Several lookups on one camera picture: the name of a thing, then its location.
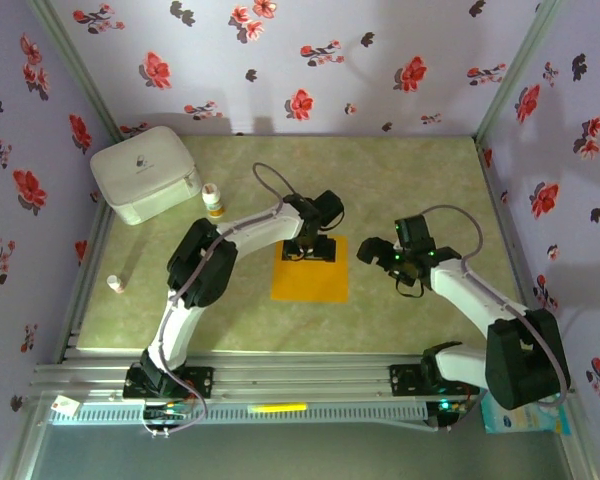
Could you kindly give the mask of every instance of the blue package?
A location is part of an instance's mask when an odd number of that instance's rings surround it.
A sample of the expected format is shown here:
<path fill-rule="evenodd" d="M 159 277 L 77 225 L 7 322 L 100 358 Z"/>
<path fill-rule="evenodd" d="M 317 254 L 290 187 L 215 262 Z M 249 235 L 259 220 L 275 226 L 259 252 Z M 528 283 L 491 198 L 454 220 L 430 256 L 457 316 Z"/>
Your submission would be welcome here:
<path fill-rule="evenodd" d="M 515 410 L 506 410 L 496 402 L 491 393 L 487 393 L 481 407 L 487 433 L 548 431 L 571 435 L 563 405 L 547 408 L 531 403 Z"/>

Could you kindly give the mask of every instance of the orange paper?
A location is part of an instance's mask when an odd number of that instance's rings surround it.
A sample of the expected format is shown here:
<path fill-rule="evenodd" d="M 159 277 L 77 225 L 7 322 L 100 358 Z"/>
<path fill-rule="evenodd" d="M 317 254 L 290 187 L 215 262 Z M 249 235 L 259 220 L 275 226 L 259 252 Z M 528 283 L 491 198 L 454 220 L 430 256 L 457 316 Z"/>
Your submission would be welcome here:
<path fill-rule="evenodd" d="M 282 260 L 282 243 L 276 244 L 271 298 L 291 302 L 346 303 L 349 299 L 347 237 L 334 235 L 336 261 Z"/>

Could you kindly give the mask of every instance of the yellow light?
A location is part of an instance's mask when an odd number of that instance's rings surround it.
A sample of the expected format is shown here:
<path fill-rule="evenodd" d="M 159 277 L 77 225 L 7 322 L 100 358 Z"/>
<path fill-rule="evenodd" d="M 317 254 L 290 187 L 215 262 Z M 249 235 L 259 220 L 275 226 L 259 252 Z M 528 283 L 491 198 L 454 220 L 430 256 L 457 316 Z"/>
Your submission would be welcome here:
<path fill-rule="evenodd" d="M 252 413 L 304 412 L 306 403 L 279 403 L 274 405 L 254 405 L 249 407 Z"/>

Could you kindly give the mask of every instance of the small white object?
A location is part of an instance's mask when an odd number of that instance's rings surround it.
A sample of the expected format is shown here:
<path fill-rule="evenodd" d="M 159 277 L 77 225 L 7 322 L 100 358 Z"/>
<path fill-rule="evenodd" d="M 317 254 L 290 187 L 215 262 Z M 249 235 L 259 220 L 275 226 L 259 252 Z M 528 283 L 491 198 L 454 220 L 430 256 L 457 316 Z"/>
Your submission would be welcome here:
<path fill-rule="evenodd" d="M 80 405 L 82 404 L 77 400 L 65 397 L 64 395 L 58 395 L 51 404 L 51 410 L 68 417 L 73 417 L 78 412 Z"/>
<path fill-rule="evenodd" d="M 91 157 L 102 196 L 137 225 L 200 193 L 195 161 L 173 130 L 155 127 Z"/>
<path fill-rule="evenodd" d="M 207 207 L 210 217 L 221 217 L 224 213 L 224 206 L 220 199 L 220 190 L 214 183 L 205 183 L 202 187 L 202 201 Z"/>
<path fill-rule="evenodd" d="M 111 287 L 111 289 L 116 293 L 124 292 L 124 286 L 122 285 L 122 280 L 117 275 L 109 275 L 107 277 L 107 285 Z"/>

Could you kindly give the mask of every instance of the cable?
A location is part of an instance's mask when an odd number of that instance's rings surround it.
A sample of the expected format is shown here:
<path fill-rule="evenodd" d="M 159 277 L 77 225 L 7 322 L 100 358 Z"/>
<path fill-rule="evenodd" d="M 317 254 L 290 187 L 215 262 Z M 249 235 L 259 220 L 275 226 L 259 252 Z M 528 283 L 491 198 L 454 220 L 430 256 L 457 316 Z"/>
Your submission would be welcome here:
<path fill-rule="evenodd" d="M 396 278 L 396 292 L 398 292 L 400 295 L 402 295 L 405 298 L 422 298 L 422 296 L 424 295 L 424 285 L 422 284 L 422 282 L 420 282 L 420 295 L 412 295 L 411 293 L 402 293 L 400 291 L 400 289 L 398 288 L 398 285 L 400 285 L 400 279 Z"/>
<path fill-rule="evenodd" d="M 542 338 L 540 333 L 533 327 L 533 325 L 531 325 L 531 323 L 529 323 L 529 321 L 524 317 L 524 315 L 522 315 L 515 308 L 513 308 L 511 305 L 509 305 L 505 300 L 503 300 L 500 297 L 500 295 L 493 292 L 487 285 L 483 284 L 478 278 L 471 275 L 471 272 L 469 271 L 469 267 L 467 267 L 467 261 L 470 258 L 475 257 L 478 253 L 480 253 L 480 251 L 482 250 L 482 247 L 484 246 L 484 235 L 482 233 L 482 228 L 480 228 L 480 224 L 478 223 L 478 221 L 475 219 L 475 217 L 473 217 L 473 215 L 471 215 L 466 210 L 464 210 L 460 207 L 456 207 L 455 205 L 448 205 L 448 204 L 434 205 L 433 207 L 429 207 L 429 208 L 423 210 L 420 213 L 420 215 L 425 215 L 426 213 L 429 213 L 433 210 L 445 209 L 445 208 L 450 209 L 450 210 L 455 210 L 455 211 L 463 214 L 465 217 L 467 217 L 471 221 L 471 223 L 473 223 L 473 226 L 476 228 L 476 231 L 478 232 L 478 246 L 471 253 L 464 255 L 462 257 L 462 260 L 460 261 L 460 267 L 462 268 L 462 273 L 464 273 L 465 276 L 469 279 L 469 281 L 471 281 L 485 295 L 489 296 L 493 301 L 495 301 L 501 308 L 505 309 L 507 312 L 512 314 L 518 320 L 520 320 L 522 325 L 524 325 L 524 327 L 527 330 L 529 330 L 529 332 L 531 333 L 531 336 L 533 336 L 533 338 L 536 340 L 536 342 L 538 342 L 538 345 L 540 345 L 540 348 L 542 348 L 542 350 L 544 351 L 545 355 L 549 359 L 549 362 L 551 363 L 551 366 L 553 367 L 554 371 L 556 372 L 556 375 L 558 376 L 558 382 L 560 383 L 560 396 L 558 397 L 558 399 L 551 401 L 551 402 L 543 402 L 543 401 L 538 400 L 535 403 L 537 405 L 540 405 L 541 407 L 548 407 L 548 408 L 559 407 L 567 399 L 568 388 L 567 388 L 566 376 L 565 376 L 564 371 L 562 370 L 562 367 L 560 366 L 560 362 L 556 358 L 555 354 L 551 351 L 551 348 L 549 347 L 549 345 L 547 345 L 547 342 L 544 340 L 544 338 Z"/>
<path fill-rule="evenodd" d="M 338 225 L 340 225 L 342 223 L 342 220 L 344 220 L 344 207 L 342 208 L 342 214 L 340 215 L 340 220 L 338 220 L 338 223 L 336 223 L 335 225 L 332 225 L 331 227 L 321 228 L 320 231 L 321 232 L 329 232 L 329 231 L 333 230 L 334 228 L 336 228 Z"/>
<path fill-rule="evenodd" d="M 176 382 L 178 385 L 183 387 L 188 392 L 195 395 L 195 397 L 198 400 L 200 400 L 200 402 L 202 403 L 203 412 L 202 412 L 202 415 L 193 419 L 191 422 L 171 428 L 170 430 L 168 430 L 168 433 L 166 430 L 163 430 L 163 433 L 160 433 L 158 430 L 150 429 L 147 426 L 146 422 L 144 422 L 144 420 L 143 420 L 143 425 L 144 425 L 145 429 L 150 431 L 152 435 L 160 434 L 160 435 L 164 436 L 164 435 L 169 435 L 169 433 L 176 433 L 180 430 L 184 430 L 186 428 L 192 427 L 193 425 L 200 423 L 202 420 L 204 420 L 206 418 L 207 414 L 209 413 L 209 410 L 207 407 L 207 402 L 205 401 L 202 394 L 200 394 L 200 392 L 196 388 L 194 388 L 192 385 L 189 385 L 188 383 L 183 382 L 180 378 L 178 378 L 178 376 L 175 373 L 173 373 L 173 371 L 167 365 L 167 360 L 165 358 L 164 349 L 163 349 L 164 332 L 167 327 L 167 323 L 169 322 L 169 318 L 171 317 L 171 313 L 173 312 L 174 308 L 178 304 L 178 300 L 191 287 L 193 282 L 196 281 L 196 279 L 200 275 L 200 272 L 202 271 L 204 266 L 207 264 L 207 262 L 213 255 L 214 250 L 217 248 L 217 246 L 220 244 L 220 242 L 222 242 L 226 237 L 237 232 L 238 230 L 241 230 L 245 227 L 255 225 L 257 223 L 260 223 L 260 222 L 263 222 L 265 220 L 275 217 L 282 210 L 282 207 L 284 206 L 284 199 L 283 199 L 282 195 L 277 190 L 275 190 L 273 187 L 271 187 L 267 182 L 265 182 L 262 179 L 262 177 L 260 177 L 260 175 L 258 174 L 258 171 L 257 171 L 257 167 L 264 167 L 264 168 L 268 169 L 269 171 L 273 172 L 275 175 L 278 176 L 278 178 L 280 178 L 280 180 L 282 180 L 282 182 L 289 188 L 289 190 L 291 190 L 291 192 L 297 193 L 295 191 L 295 189 L 291 186 L 291 184 L 287 181 L 287 179 L 284 178 L 284 176 L 280 172 L 278 172 L 275 168 L 273 168 L 265 163 L 255 162 L 252 167 L 252 172 L 253 172 L 253 175 L 256 177 L 256 180 L 258 180 L 258 182 L 265 189 L 267 189 L 268 191 L 273 193 L 276 196 L 276 198 L 278 199 L 278 204 L 275 207 L 275 211 L 270 211 L 269 213 L 266 213 L 259 217 L 252 218 L 250 220 L 245 220 L 245 221 L 238 223 L 238 224 L 234 225 L 233 227 L 229 228 L 227 231 L 221 233 L 213 242 L 211 242 L 211 245 L 205 252 L 204 256 L 198 263 L 197 267 L 195 268 L 195 270 L 193 271 L 193 273 L 191 274 L 189 279 L 182 285 L 182 287 L 180 287 L 180 289 L 176 292 L 175 295 L 173 295 L 172 297 L 169 298 L 169 301 L 171 302 L 171 307 L 167 311 L 166 315 L 163 317 L 162 321 L 160 322 L 160 327 L 158 328 L 158 356 L 160 357 L 160 362 L 162 363 L 162 369 L 165 371 L 165 373 L 174 382 Z"/>

